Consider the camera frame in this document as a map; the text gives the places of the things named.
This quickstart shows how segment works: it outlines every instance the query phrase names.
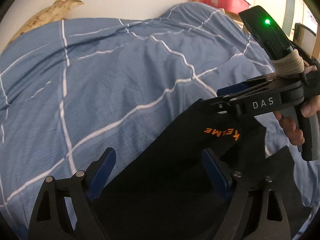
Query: black fabric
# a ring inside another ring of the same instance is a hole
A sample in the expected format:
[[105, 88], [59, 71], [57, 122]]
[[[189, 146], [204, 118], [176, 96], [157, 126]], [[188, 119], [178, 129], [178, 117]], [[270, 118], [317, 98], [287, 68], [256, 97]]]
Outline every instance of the black fabric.
[[19, 240], [0, 213], [0, 239]]
[[[210, 133], [204, 132], [208, 129], [212, 129]], [[214, 129], [222, 132], [220, 136], [212, 134]], [[233, 129], [233, 133], [223, 135], [228, 129]], [[210, 147], [233, 170], [250, 173], [265, 161], [265, 130], [254, 118], [239, 121], [229, 114], [204, 110], [201, 101], [194, 103], [92, 203], [110, 239], [212, 237], [226, 214], [229, 201], [222, 199], [212, 187], [201, 164], [201, 152]], [[233, 136], [235, 131], [240, 134], [237, 140]], [[285, 177], [282, 191], [286, 195], [285, 206], [290, 209], [288, 217], [294, 234], [309, 213], [302, 206], [292, 171]]]
[[[255, 158], [254, 151], [248, 151], [245, 159]], [[275, 190], [281, 194], [289, 225], [291, 237], [294, 238], [308, 219], [311, 208], [302, 204], [301, 193], [293, 178], [294, 160], [289, 148], [284, 147], [263, 161], [257, 161], [243, 170], [252, 179], [263, 180], [269, 176], [275, 184]]]

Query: blue duvet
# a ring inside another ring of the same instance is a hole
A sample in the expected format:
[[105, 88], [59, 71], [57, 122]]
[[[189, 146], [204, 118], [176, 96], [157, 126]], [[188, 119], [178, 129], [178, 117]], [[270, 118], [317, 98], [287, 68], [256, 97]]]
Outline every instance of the blue duvet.
[[[249, 35], [200, 3], [145, 21], [74, 19], [23, 34], [0, 57], [1, 213], [26, 239], [47, 175], [68, 178], [113, 147], [112, 179], [193, 102], [270, 72]], [[257, 119], [266, 155], [290, 147], [303, 202], [315, 211], [320, 161], [303, 161], [273, 114]]]

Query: tape wrap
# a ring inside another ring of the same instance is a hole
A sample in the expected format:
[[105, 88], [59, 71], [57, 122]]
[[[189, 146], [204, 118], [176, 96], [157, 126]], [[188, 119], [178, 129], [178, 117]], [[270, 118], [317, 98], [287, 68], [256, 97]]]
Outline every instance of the tape wrap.
[[279, 77], [287, 77], [304, 71], [304, 63], [299, 52], [295, 49], [280, 60], [271, 60]]

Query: finger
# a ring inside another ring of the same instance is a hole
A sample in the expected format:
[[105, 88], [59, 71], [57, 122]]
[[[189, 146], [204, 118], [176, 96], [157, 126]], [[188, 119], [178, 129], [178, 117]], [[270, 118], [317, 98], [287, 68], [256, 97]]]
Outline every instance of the finger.
[[276, 117], [276, 119], [277, 119], [278, 121], [281, 120], [282, 114], [281, 114], [279, 111], [274, 111], [273, 114], [275, 115], [275, 117]]
[[279, 121], [279, 124], [285, 134], [289, 132], [294, 132], [296, 130], [296, 123], [291, 118], [282, 118]]
[[320, 96], [310, 98], [301, 107], [301, 113], [305, 118], [313, 116], [318, 111], [320, 111]]
[[295, 145], [295, 146], [299, 146], [299, 145], [302, 145], [304, 144], [304, 138], [300, 139], [300, 140], [289, 140], [290, 143], [292, 145]]
[[300, 141], [303, 138], [303, 132], [300, 129], [297, 129], [294, 132], [284, 132], [284, 133], [289, 138], [290, 142]]
[[316, 66], [309, 66], [309, 67], [306, 67], [305, 69], [304, 69], [304, 73], [305, 74], [308, 74], [308, 73], [310, 73], [311, 71], [317, 71], [318, 69], [317, 69], [317, 67]]
[[266, 81], [278, 79], [277, 73], [271, 73], [270, 76], [266, 78]]

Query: door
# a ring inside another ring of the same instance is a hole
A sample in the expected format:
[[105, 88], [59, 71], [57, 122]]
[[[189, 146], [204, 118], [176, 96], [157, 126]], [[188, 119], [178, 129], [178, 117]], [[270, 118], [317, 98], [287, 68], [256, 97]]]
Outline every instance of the door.
[[294, 8], [295, 8], [295, 0], [287, 0], [285, 4], [285, 13], [284, 13], [284, 20], [282, 24], [282, 30], [288, 36], [290, 36], [291, 29], [292, 29]]

